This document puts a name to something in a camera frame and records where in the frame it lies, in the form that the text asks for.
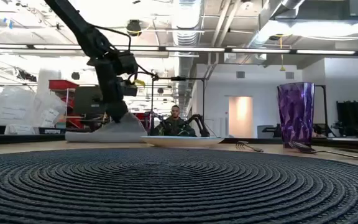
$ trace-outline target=doorway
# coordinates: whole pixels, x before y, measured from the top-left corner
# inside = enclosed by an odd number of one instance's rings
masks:
[[[229,134],[235,138],[254,137],[252,97],[229,97]]]

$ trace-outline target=wooden table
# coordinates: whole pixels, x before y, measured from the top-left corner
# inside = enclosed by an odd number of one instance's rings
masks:
[[[312,157],[319,159],[330,159],[334,161],[347,162],[350,164],[358,165],[358,159],[350,157],[344,157],[328,153],[317,153],[317,154],[303,154],[294,149],[283,149],[282,145],[275,144],[253,144],[253,147],[259,147],[264,150],[264,153],[271,154],[284,154],[290,156],[301,156],[301,157]],[[0,154],[4,153],[15,153],[15,152],[30,152],[30,151],[49,151],[49,150],[62,150],[62,149],[109,149],[109,148],[144,148],[151,147],[147,144],[118,144],[118,143],[70,143],[66,141],[55,141],[55,142],[37,142],[37,143],[19,143],[19,144],[3,144],[0,145]],[[344,152],[330,147],[314,147],[316,150],[327,150],[334,152],[341,152],[345,154],[352,154],[358,156],[358,153]],[[206,150],[228,150],[228,151],[252,151],[251,149],[237,149],[234,144],[218,144],[214,147]]]

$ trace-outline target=white plate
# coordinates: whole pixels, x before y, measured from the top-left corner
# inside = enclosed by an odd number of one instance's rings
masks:
[[[142,140],[158,147],[207,147],[219,144],[224,138],[142,136]]]

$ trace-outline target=gray cloth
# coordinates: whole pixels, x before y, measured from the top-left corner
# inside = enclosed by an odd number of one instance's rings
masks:
[[[120,123],[109,123],[92,133],[66,132],[69,142],[137,143],[146,136],[143,124],[132,113],[125,114]]]

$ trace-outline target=fluorescent light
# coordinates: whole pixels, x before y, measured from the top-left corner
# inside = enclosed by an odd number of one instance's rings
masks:
[[[158,47],[148,47],[148,46],[131,46],[131,50],[155,50],[158,51]]]
[[[298,50],[298,54],[320,54],[320,55],[352,55],[355,51],[351,50]]]
[[[81,50],[79,45],[35,45],[36,49],[65,49],[65,50]]]
[[[283,49],[232,49],[236,53],[288,54],[290,50]]]
[[[22,44],[0,44],[0,49],[27,49],[27,46]]]
[[[166,47],[169,52],[223,52],[221,47]]]

